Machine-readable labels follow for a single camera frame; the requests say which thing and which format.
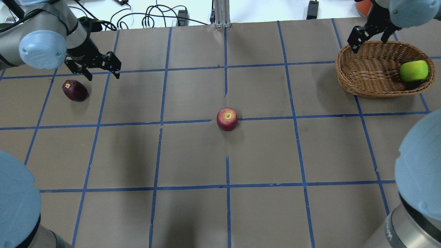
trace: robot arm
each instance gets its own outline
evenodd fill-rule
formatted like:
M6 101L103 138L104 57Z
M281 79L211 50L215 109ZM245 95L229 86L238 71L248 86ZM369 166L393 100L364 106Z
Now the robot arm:
M395 31L420 26L431 19L441 20L441 0L372 0L366 25L355 26L348 43L357 53L376 34L383 33L381 41L386 43Z
M87 68L102 68L119 78L120 60L113 52L103 55L98 51L89 37L90 28L85 30L85 23L80 23L62 0L20 0L20 4L27 6L19 21L23 24L0 30L0 69L25 63L55 69L64 62L72 73L88 80L92 75Z

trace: orange object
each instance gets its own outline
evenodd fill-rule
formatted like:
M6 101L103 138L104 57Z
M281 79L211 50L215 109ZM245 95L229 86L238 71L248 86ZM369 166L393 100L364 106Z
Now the orange object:
M361 2L356 2L355 6L357 7L357 11L360 15L367 17L370 7L372 6L372 2L370 0L363 0Z

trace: black tube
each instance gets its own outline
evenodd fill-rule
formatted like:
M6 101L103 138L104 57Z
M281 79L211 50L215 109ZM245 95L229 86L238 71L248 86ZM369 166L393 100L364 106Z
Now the black tube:
M14 0L3 0L3 3L8 7L19 19L25 17L25 12Z

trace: metal bracket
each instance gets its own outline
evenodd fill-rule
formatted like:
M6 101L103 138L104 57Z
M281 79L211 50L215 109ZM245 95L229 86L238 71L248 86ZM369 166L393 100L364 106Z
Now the metal bracket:
M217 28L231 27L230 0L214 0L215 23Z

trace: basket rim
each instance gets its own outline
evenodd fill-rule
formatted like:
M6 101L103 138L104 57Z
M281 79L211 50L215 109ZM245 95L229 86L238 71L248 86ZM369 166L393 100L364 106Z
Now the basket rim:
M364 42L364 44L385 44L382 41L366 41ZM388 41L387 43L389 44L401 44L401 45L405 45L407 47L410 47L412 49L417 50L423 57L425 57L425 61L428 63L429 68L435 68L435 64L433 63L432 59L425 54L423 51L421 51L419 48L413 46L412 44L408 44L406 42L402 42L402 41ZM338 82L340 84L341 87L343 87L343 84L346 86L346 88L350 88L352 91L356 92L356 93L361 93L361 94L370 94L372 96L387 96L387 95L411 95L411 94L417 94L417 93L421 93L422 91L428 89L433 82L428 82L427 84L425 84L425 86L423 87L418 87L416 89L412 89L412 90L401 90L401 91L387 91L387 92L378 92L378 91L371 91L371 90L365 90L365 89L360 89L359 87L353 87L353 86L348 86L346 83L342 83L341 81L347 81L347 82L351 82L351 80L346 77L346 75L343 73L343 70L341 68L341 56L343 55L343 53L347 52L347 50L352 49L350 45L346 45L344 46L342 49L340 49L340 51L337 53L337 57L335 60L335 67L337 69L337 77L339 78Z

